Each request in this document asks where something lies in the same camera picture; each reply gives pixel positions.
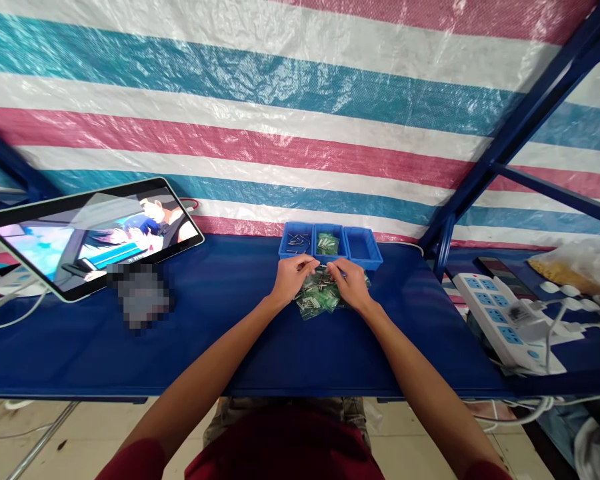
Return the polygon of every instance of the striped tarp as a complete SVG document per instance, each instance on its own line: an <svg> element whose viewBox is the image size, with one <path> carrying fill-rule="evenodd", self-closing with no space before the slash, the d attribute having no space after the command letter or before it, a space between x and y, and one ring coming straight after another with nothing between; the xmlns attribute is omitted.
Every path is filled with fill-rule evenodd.
<svg viewBox="0 0 600 480"><path fill-rule="evenodd" d="M206 232L413 240L594 4L0 0L0 134L66 193L162 175ZM600 200L600 65L513 164ZM454 238L590 235L498 179Z"/></svg>

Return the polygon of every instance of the floor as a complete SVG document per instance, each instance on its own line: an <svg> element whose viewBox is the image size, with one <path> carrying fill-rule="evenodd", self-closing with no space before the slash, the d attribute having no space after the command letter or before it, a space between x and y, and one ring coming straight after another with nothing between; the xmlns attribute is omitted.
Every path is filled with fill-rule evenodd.
<svg viewBox="0 0 600 480"><path fill-rule="evenodd" d="M378 404L365 399L371 411L382 414L371 424L373 454L388 480L455 478L424 428L405 403ZM93 480L122 440L154 402L144 405L81 403L54 434L44 450L22 475L22 480ZM0 436L34 429L52 422L66 402L34 402L16 411L6 411L0 401ZM202 449L202 433L215 408L191 433L168 464L164 479L182 479L186 466ZM4 480L24 458L36 440L36 432L18 439L0 440L0 480ZM499 427L489 438L517 480L551 480L553 477L538 457L521 427Z"/></svg>

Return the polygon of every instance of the person's left hand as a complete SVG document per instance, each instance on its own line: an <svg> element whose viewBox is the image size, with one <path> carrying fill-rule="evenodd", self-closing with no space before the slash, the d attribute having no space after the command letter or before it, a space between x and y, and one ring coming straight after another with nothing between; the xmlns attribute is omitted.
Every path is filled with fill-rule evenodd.
<svg viewBox="0 0 600 480"><path fill-rule="evenodd" d="M270 298L280 302L281 305L288 304L300 291L305 278L309 273L315 273L315 268L319 265L318 260L306 254L280 260Z"/></svg>

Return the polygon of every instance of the tablet screen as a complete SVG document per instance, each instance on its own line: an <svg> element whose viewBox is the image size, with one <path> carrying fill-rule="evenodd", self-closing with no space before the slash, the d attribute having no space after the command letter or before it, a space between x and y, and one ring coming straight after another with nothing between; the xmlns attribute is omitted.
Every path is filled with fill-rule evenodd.
<svg viewBox="0 0 600 480"><path fill-rule="evenodd" d="M1 242L68 300L102 288L111 264L159 261L203 240L164 179L1 213L13 219Z"/></svg>

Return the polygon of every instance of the red shirt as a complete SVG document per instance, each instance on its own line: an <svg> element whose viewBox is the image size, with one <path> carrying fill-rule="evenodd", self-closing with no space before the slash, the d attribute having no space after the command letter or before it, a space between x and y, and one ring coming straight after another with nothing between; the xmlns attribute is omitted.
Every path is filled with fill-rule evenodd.
<svg viewBox="0 0 600 480"><path fill-rule="evenodd" d="M97 480L160 480L165 454L155 439L120 451ZM267 409L236 423L191 462L186 480L364 479L383 477L354 427L292 407ZM496 465L480 462L464 480L511 480Z"/></svg>

